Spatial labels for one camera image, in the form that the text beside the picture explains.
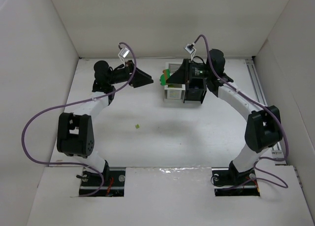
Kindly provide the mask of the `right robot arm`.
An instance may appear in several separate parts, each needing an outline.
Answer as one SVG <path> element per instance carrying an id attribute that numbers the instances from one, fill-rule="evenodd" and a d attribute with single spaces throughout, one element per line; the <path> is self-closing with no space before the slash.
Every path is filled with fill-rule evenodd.
<path id="1" fill-rule="evenodd" d="M 209 53 L 210 59 L 206 62 L 184 59 L 179 69 L 165 82 L 184 84 L 184 100 L 203 102 L 206 92 L 210 91 L 246 120 L 245 146 L 230 162 L 228 170 L 213 173 L 215 186 L 240 185 L 253 174 L 254 164 L 262 154 L 282 139 L 277 124 L 280 112 L 275 106 L 254 104 L 242 97 L 233 79 L 224 72 L 224 53 L 219 49 L 212 49 Z"/>

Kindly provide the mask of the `green rounded brick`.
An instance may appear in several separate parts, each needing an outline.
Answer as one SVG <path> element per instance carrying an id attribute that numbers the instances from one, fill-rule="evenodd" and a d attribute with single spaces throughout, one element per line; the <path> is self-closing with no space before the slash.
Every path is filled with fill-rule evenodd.
<path id="1" fill-rule="evenodd" d="M 162 74 L 162 75 L 160 76 L 159 81 L 160 81 L 160 84 L 161 84 L 162 86 L 165 86 L 165 85 L 166 85 L 166 78 L 165 78 L 164 74 Z"/>

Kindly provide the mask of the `green rectangular lego brick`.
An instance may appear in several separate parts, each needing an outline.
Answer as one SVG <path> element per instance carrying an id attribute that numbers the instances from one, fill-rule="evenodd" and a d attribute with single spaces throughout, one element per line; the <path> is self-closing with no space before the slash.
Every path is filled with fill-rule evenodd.
<path id="1" fill-rule="evenodd" d="M 169 77 L 169 76 L 170 76 L 170 71 L 169 71 L 169 69 L 164 69 L 164 70 L 163 70 L 163 75 Z"/>

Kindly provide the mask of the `brown lego plate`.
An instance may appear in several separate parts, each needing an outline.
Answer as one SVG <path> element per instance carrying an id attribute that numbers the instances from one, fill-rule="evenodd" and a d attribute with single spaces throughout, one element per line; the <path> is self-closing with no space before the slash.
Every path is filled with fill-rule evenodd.
<path id="1" fill-rule="evenodd" d="M 169 69 L 165 69 L 163 71 L 163 75 L 164 75 L 164 83 L 166 84 L 167 83 L 167 79 L 170 77 L 170 71 Z"/>

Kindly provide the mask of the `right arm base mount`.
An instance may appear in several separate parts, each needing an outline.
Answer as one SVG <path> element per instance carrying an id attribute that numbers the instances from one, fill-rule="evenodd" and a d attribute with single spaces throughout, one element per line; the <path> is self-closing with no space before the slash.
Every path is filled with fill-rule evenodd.
<path id="1" fill-rule="evenodd" d="M 249 171 L 232 177 L 228 168 L 212 168 L 211 183 L 215 196 L 260 196 L 255 171 Z"/>

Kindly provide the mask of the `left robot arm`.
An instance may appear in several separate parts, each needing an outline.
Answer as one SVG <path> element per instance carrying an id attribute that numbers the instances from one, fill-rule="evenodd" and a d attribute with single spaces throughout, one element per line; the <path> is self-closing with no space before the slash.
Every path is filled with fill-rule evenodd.
<path id="1" fill-rule="evenodd" d="M 138 69 L 132 60 L 112 68 L 106 61 L 94 65 L 93 100 L 84 102 L 72 113 L 59 116 L 57 150 L 80 163 L 100 172 L 104 181 L 109 179 L 109 165 L 94 150 L 95 139 L 93 121 L 98 114 L 108 107 L 115 97 L 115 84 L 127 82 L 133 88 L 152 84 L 152 77 Z"/>

